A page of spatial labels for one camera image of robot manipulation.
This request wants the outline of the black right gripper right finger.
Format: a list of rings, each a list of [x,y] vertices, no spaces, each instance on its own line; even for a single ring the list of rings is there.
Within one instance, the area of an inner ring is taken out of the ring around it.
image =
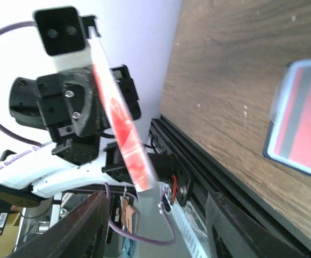
[[[304,257],[218,192],[208,195],[205,213],[211,257]]]

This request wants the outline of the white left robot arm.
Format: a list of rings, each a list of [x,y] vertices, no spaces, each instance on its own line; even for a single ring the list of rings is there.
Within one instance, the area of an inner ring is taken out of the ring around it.
[[[130,121],[111,100],[116,123],[114,147],[119,163],[100,139],[111,127],[98,95],[93,69],[74,68],[29,80],[17,78],[10,91],[10,115],[21,125],[47,130],[52,142],[20,154],[5,151],[0,161],[0,199],[14,206],[37,207],[59,192],[92,184],[131,184],[138,192],[154,187],[154,173],[143,172],[148,161],[143,145],[128,133]]]

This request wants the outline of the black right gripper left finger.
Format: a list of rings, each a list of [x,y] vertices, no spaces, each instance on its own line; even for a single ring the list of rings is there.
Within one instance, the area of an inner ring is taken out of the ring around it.
[[[90,246],[92,257],[103,257],[109,211],[107,196],[94,193],[44,234],[9,257],[83,257]]]

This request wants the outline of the red white credit card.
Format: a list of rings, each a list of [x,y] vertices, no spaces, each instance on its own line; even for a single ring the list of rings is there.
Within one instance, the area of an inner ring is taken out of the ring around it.
[[[89,41],[92,73],[100,101],[113,129],[121,156],[137,192],[152,189],[156,184],[154,167],[145,153],[126,101],[110,70],[99,38]]]

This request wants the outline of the blue leather card holder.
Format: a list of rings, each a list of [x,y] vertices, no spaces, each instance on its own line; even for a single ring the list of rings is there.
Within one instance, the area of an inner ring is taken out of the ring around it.
[[[286,66],[272,101],[263,155],[311,176],[311,59]]]

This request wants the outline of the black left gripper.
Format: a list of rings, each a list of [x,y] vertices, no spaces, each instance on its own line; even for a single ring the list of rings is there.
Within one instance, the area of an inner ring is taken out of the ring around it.
[[[72,135],[90,137],[111,128],[99,97],[93,67],[73,68],[35,80],[36,128],[60,144]]]

